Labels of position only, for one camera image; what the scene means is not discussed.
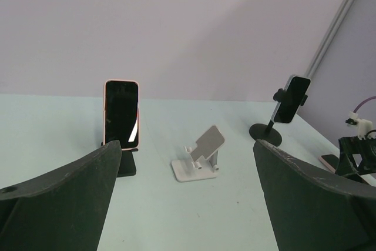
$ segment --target black phone stand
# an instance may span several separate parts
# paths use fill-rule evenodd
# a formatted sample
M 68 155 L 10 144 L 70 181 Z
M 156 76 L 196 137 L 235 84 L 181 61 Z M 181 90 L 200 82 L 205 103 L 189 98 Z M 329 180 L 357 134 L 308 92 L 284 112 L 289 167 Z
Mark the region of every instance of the black phone stand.
M 300 106 L 304 105 L 307 98 L 308 96 L 304 95 Z M 291 99 L 291 97 L 288 97 L 288 95 L 286 95 L 286 90 L 284 90 L 283 88 L 280 88 L 273 96 L 273 100 L 277 102 L 289 103 L 289 99 Z M 274 146 L 280 146 L 282 143 L 282 136 L 277 130 L 273 129 L 273 125 L 273 121 L 270 121 L 268 125 L 265 125 L 263 123 L 255 123 L 249 129 L 249 134 L 254 140 L 262 139 L 266 140 L 270 144 L 273 144 Z
M 137 170 L 133 152 L 137 151 L 138 149 L 122 151 L 122 159 L 120 161 L 119 171 L 117 172 L 117 178 L 134 176 L 136 174 Z
M 282 143 L 282 136 L 276 129 L 273 129 L 273 125 L 274 123 L 272 121 L 270 121 L 268 125 L 255 123 L 249 129 L 249 134 L 254 140 L 262 139 L 274 146 L 280 146 Z

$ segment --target table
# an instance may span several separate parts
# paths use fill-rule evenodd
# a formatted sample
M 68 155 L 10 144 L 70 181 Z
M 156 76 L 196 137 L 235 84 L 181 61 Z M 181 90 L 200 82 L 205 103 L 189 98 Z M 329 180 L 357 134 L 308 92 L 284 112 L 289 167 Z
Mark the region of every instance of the table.
M 0 101 L 0 188 L 77 160 L 102 141 L 101 98 Z M 275 105 L 141 100 L 137 175 L 116 180 L 98 250 L 278 250 L 248 134 L 250 125 L 269 121 Z M 214 124 L 226 138 L 219 177 L 177 182 L 171 161 L 188 158 L 183 146 Z M 319 156 L 339 153 L 299 116 L 275 128 L 282 150 L 320 168 Z

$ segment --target wall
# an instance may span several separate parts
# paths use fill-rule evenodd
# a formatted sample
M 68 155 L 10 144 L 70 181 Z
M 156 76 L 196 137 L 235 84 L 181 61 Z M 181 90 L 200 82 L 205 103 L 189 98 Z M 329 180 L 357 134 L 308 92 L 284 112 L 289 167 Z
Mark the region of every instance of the wall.
M 0 0 L 0 92 L 271 100 L 342 0 Z
M 356 131 L 344 121 L 349 111 L 376 95 L 376 0 L 355 0 L 313 78 L 300 115 L 338 146 Z M 376 126 L 376 100 L 360 118 Z

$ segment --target black round base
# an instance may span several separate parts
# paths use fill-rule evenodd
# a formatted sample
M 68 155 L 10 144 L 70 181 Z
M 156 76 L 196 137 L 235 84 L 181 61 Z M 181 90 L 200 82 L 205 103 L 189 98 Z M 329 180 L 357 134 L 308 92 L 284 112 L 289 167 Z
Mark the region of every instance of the black round base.
M 267 125 L 264 125 L 263 123 L 255 123 L 249 129 L 249 134 L 254 140 L 263 139 L 274 146 L 280 146 L 282 143 L 282 136 L 280 133 L 273 128 L 269 133 L 265 133 L 266 127 Z

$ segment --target black phone screen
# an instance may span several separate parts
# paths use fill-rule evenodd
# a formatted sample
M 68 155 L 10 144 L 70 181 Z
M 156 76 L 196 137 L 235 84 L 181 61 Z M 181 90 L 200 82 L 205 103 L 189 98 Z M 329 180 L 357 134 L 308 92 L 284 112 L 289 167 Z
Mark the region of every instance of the black phone screen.
M 138 101 L 136 82 L 106 82 L 105 143 L 119 140 L 122 149 L 139 144 Z
M 293 120 L 311 80 L 294 76 L 286 89 L 286 94 L 274 114 L 273 122 L 290 123 Z

